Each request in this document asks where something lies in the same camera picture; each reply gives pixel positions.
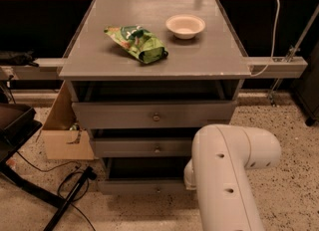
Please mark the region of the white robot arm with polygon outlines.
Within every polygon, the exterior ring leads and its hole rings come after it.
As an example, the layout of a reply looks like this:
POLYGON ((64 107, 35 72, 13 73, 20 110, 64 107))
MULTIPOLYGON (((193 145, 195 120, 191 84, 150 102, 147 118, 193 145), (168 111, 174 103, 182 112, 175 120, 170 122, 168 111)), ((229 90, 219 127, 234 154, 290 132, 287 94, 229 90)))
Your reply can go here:
POLYGON ((203 231, 265 231, 246 175, 279 163, 280 142, 258 127, 211 124, 194 136, 184 184, 197 195, 203 231))

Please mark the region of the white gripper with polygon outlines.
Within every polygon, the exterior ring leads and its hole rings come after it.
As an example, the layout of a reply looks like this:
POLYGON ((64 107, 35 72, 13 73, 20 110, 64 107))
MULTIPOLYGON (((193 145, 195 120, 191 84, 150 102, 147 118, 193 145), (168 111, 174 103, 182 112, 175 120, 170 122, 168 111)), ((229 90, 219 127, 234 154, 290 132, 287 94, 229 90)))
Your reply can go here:
POLYGON ((196 189, 196 182, 195 182, 195 177, 194 177, 192 160, 190 160, 184 168, 183 182, 184 182, 185 188, 187 190, 195 190, 196 189))

